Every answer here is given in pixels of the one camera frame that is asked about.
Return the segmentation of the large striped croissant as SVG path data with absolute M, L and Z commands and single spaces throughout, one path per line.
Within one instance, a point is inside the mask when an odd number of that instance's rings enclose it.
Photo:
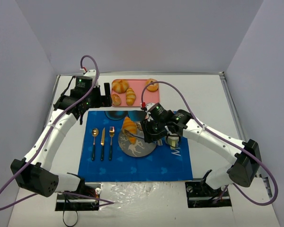
M 125 117 L 123 121 L 122 132 L 130 141 L 131 144 L 136 143 L 136 138 L 131 136 L 129 133 L 127 133 L 127 132 L 130 132 L 131 134 L 137 133 L 137 126 L 129 117 Z

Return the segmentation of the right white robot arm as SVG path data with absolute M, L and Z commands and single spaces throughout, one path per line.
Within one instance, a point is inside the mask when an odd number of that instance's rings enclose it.
M 164 137 L 179 136 L 200 143 L 228 162 L 225 167 L 207 171 L 202 184 L 213 190 L 233 183 L 250 187 L 261 160 L 256 141 L 231 138 L 185 110 L 174 113 L 164 109 L 160 103 L 143 103 L 141 109 L 146 113 L 146 118 L 140 122 L 145 142 L 154 143 Z

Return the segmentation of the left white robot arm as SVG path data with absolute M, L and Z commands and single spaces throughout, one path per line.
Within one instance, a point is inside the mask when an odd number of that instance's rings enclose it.
M 61 93 L 53 105 L 52 115 L 39 139 L 21 159 L 14 159 L 10 168 L 18 186 L 30 192 L 49 197 L 55 192 L 83 194 L 88 188 L 84 178 L 72 174 L 51 173 L 52 162 L 61 143 L 72 126 L 83 123 L 83 115 L 89 109 L 111 107 L 110 84 L 104 83 L 105 94 L 96 82 L 95 70 L 73 76 L 75 87 L 70 94 Z

